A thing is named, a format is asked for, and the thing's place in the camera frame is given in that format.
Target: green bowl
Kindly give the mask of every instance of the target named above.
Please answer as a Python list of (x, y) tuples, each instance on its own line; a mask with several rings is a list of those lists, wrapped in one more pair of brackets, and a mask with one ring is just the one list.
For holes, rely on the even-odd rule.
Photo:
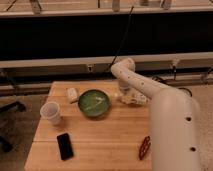
[(79, 109), (89, 118), (103, 115), (109, 109), (109, 106), (109, 97), (100, 90), (88, 90), (78, 100)]

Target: black panel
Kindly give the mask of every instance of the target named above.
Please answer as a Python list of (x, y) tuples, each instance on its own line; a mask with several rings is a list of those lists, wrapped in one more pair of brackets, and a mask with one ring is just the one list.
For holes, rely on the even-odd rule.
[[(0, 19), (1, 60), (113, 56), (128, 15)], [(213, 12), (134, 14), (121, 55), (213, 51)]]

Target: floor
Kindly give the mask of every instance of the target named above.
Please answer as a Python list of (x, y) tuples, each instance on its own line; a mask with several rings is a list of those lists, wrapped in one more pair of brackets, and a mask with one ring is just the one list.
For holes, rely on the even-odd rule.
[[(197, 116), (196, 126), (199, 138), (201, 163), (204, 171), (213, 170), (213, 85), (188, 86), (193, 97), (201, 106), (201, 114)], [(47, 95), (20, 96), (18, 99), (27, 107), (26, 112), (12, 109), (0, 115), (0, 128), (4, 135), (14, 145), (14, 149), (5, 154), (0, 149), (1, 171), (23, 171), (27, 155), (40, 118), (39, 109)], [(1, 97), (0, 104), (14, 100), (14, 97)]]

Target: white cup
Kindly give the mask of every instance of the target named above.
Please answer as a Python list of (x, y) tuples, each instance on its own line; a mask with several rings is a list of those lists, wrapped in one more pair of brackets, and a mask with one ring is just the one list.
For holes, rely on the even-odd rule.
[(56, 102), (45, 103), (40, 110), (40, 115), (49, 120), (53, 125), (58, 125), (61, 121), (60, 106)]

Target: smartphone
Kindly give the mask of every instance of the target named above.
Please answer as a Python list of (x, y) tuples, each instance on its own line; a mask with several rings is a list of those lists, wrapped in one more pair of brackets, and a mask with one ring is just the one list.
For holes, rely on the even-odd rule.
[(68, 133), (58, 135), (57, 141), (60, 150), (61, 160), (66, 160), (74, 156)]

